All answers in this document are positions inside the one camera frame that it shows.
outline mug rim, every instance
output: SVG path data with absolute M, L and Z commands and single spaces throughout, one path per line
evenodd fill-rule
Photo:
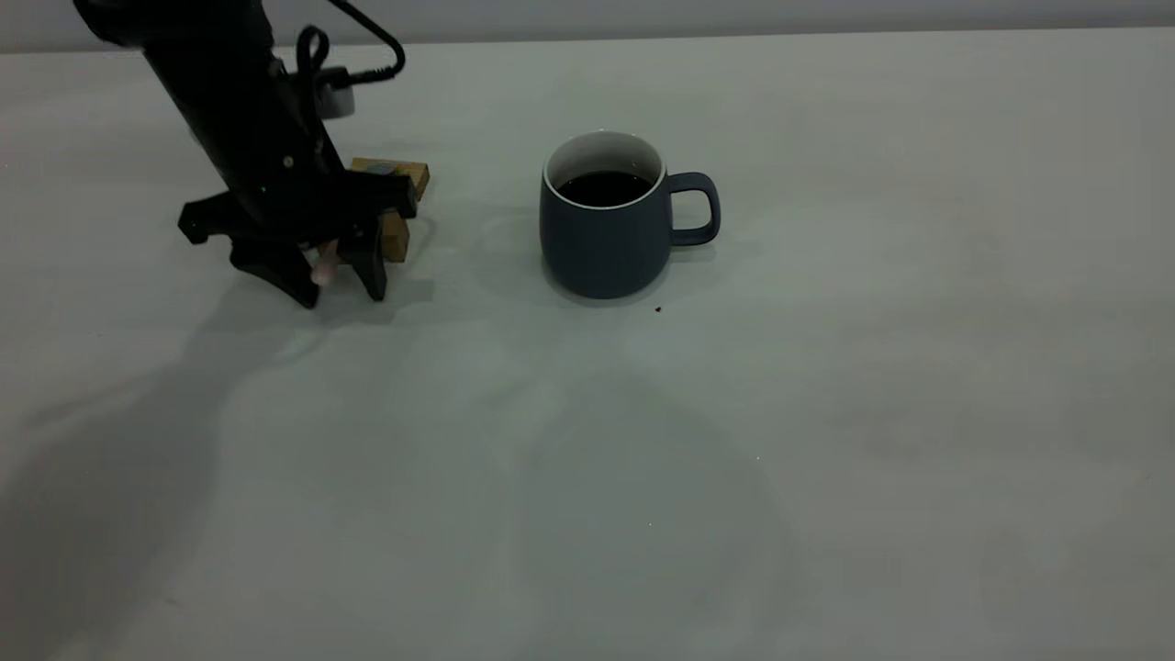
M 644 144 L 646 147 L 649 147 L 654 154 L 657 154 L 657 160 L 660 161 L 660 174 L 658 174 L 658 176 L 657 176 L 657 182 L 653 183 L 652 187 L 649 188 L 649 191 L 645 193 L 644 195 L 637 197 L 636 200 L 632 200 L 631 202 L 625 202 L 623 204 L 617 204 L 615 207 L 589 207 L 588 204 L 580 204 L 579 202 L 572 202 L 571 200 L 564 197 L 563 194 L 560 194 L 559 190 L 555 187 L 555 184 L 551 183 L 551 174 L 550 174 L 551 173 L 551 158 L 555 157 L 555 154 L 559 153 L 559 149 L 562 149 L 563 147 L 566 147 L 570 142 L 579 140 L 580 137 L 589 137 L 589 136 L 592 136 L 592 135 L 623 135 L 624 137 L 632 137 L 633 140 L 637 140 L 639 142 L 644 142 Z M 569 203 L 569 204 L 571 204 L 573 207 L 578 207 L 580 209 L 588 209 L 588 210 L 592 210 L 592 211 L 607 211 L 607 210 L 613 210 L 613 209 L 623 209 L 625 207 L 631 207 L 631 205 L 633 205 L 636 203 L 643 202 L 650 195 L 652 195 L 653 193 L 656 193 L 658 188 L 660 188 L 660 184 L 662 184 L 662 182 L 665 181 L 665 176 L 666 176 L 667 173 L 669 173 L 669 168 L 665 166 L 665 156 L 663 156 L 662 153 L 657 149 L 657 147 L 653 147 L 651 142 L 649 142 L 647 140 L 645 140 L 644 137 L 642 137 L 642 136 L 639 136 L 639 135 L 637 135 L 634 133 L 626 133 L 624 130 L 609 130 L 606 128 L 597 128 L 596 130 L 589 130 L 586 133 L 580 133 L 579 135 L 572 135 L 571 137 L 568 137 L 558 147 L 556 147 L 551 151 L 551 154 L 549 156 L 546 156 L 545 161 L 543 161 L 543 183 L 546 186 L 546 189 L 550 190 L 552 194 L 555 194 L 555 196 L 558 197 L 559 200 L 562 200 L 563 202 L 566 202 L 566 203 Z

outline mug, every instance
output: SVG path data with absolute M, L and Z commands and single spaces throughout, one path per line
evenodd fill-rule
M 632 200 L 613 198 L 592 205 L 572 201 L 568 184 L 600 173 L 618 173 L 651 187 Z M 637 191 L 644 186 L 637 182 Z M 710 222 L 673 229 L 670 195 L 700 190 L 710 198 Z M 623 190 L 604 190 L 622 194 Z M 718 189 L 697 171 L 666 175 L 665 160 L 636 135 L 597 130 L 572 137 L 543 166 L 539 236 L 551 274 L 568 289 L 592 298 L 616 298 L 649 285 L 669 262 L 673 245 L 713 241 L 721 224 Z

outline table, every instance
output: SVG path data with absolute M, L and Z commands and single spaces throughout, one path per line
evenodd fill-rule
M 409 261 L 316 310 L 139 55 L 0 58 L 0 657 L 1175 649 L 1175 29 L 409 55 L 329 124 Z M 615 302 L 537 241 L 599 127 L 725 207 Z

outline gray wall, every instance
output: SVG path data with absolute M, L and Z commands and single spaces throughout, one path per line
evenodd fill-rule
M 1175 0 L 355 0 L 405 41 L 484 41 L 1175 23 Z M 267 0 L 278 38 L 315 22 L 369 41 L 323 0 Z M 68 0 L 0 2 L 0 50 L 78 49 L 94 39 Z

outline mug handle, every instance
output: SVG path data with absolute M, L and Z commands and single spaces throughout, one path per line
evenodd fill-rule
M 674 245 L 700 245 L 709 243 L 718 236 L 718 228 L 723 224 L 723 205 L 718 201 L 718 188 L 713 180 L 700 171 L 684 171 L 669 177 L 669 191 L 684 193 L 685 190 L 701 190 L 710 198 L 710 222 L 693 229 L 674 229 Z

